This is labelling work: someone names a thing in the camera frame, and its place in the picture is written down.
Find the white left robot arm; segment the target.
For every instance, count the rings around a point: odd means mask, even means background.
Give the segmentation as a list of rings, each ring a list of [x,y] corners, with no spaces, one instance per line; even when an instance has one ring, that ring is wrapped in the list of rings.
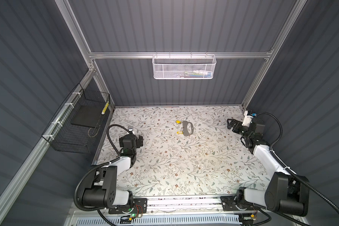
[[[74,191],[74,203],[83,211],[104,208],[133,208],[131,191],[117,188],[117,176],[133,167],[137,149],[143,146],[141,135],[127,134],[119,139],[121,156],[90,169]]]

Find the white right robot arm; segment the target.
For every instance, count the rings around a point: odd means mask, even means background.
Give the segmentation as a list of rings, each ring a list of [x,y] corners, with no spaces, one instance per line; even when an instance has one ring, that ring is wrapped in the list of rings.
[[[286,171],[285,164],[270,149],[270,144],[263,138],[265,129],[263,120],[250,116],[245,117],[244,121],[228,119],[227,127],[241,135],[242,144],[261,162],[271,177],[265,191],[240,187],[234,198],[236,207],[246,210],[256,204],[272,212],[306,216],[309,189]]]

